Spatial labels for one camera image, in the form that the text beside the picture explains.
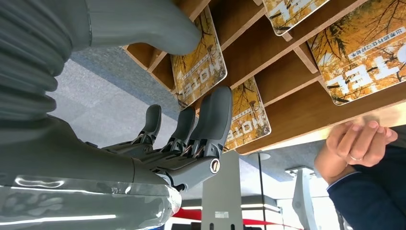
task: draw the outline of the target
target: dark blue jacket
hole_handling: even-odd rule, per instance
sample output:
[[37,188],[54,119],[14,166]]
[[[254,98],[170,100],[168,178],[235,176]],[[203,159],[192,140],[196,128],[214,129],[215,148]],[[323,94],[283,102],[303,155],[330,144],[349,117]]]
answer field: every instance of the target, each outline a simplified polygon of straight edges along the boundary
[[354,230],[406,230],[406,149],[386,147],[379,164],[328,188],[336,209]]

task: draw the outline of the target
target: autumn tree illustration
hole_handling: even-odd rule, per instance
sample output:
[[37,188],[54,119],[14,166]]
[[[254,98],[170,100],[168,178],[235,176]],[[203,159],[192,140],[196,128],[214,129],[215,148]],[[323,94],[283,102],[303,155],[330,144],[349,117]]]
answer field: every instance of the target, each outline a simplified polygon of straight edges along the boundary
[[235,89],[233,93],[233,117],[250,109],[250,112],[236,118],[231,124],[233,139],[227,140],[226,148],[232,150],[241,145],[247,144],[253,140],[263,137],[271,132],[264,105],[260,99],[257,84],[254,78],[250,78]]
[[[404,63],[398,59],[397,52],[405,45],[406,34],[391,36],[406,25],[405,9],[406,2],[402,0],[370,0],[308,41],[324,80],[329,82],[343,76],[349,89],[343,93],[339,84],[327,86],[336,104],[345,104],[405,81]],[[382,57],[389,69],[400,71],[376,79],[374,76],[380,72],[374,61],[377,57]],[[356,87],[354,84],[358,81],[354,81],[354,74],[347,76],[346,72],[360,65],[365,65],[373,82]]]
[[[201,41],[197,48],[188,55],[171,56],[172,70],[181,108],[192,104],[199,97],[226,77],[226,67],[220,45],[208,7],[197,17],[195,25],[201,30]],[[191,88],[190,95],[184,95],[182,89]]]
[[283,34],[328,0],[265,0],[267,15],[277,35]]

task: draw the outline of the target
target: magazine cover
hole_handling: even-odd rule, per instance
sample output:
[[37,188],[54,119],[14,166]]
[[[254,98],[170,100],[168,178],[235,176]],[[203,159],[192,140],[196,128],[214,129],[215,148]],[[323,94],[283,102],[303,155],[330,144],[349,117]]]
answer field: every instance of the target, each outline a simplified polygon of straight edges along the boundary
[[263,0],[273,30],[282,36],[329,0]]
[[264,104],[252,77],[232,90],[233,117],[224,152],[271,133]]
[[196,50],[184,56],[171,56],[176,95],[181,109],[203,96],[227,76],[226,64],[209,7],[195,20],[202,31]]
[[406,2],[369,0],[308,40],[333,102],[406,80]]

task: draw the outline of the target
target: gray robot arm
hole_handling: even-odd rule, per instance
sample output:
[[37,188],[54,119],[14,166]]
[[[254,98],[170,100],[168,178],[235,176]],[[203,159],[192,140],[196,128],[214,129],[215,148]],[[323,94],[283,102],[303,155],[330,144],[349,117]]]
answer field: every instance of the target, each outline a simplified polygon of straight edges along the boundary
[[[159,126],[98,149],[46,114],[56,103],[45,92],[57,89],[54,77],[74,50],[145,42],[192,52],[200,31],[171,1],[3,0],[0,31],[1,229],[161,225],[179,208],[179,190],[218,171],[231,122],[228,88],[204,100],[190,138],[191,129],[181,128],[156,151]],[[148,117],[157,124],[159,115]],[[138,157],[127,154],[134,146]]]

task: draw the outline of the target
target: ring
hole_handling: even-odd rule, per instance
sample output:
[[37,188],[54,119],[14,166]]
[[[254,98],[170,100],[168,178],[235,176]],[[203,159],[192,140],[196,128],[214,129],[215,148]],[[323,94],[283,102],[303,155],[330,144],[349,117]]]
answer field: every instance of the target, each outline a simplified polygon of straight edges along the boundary
[[354,161],[361,161],[363,159],[363,158],[357,159],[357,158],[353,157],[351,154],[349,154],[349,155],[350,155],[351,159],[353,159]]

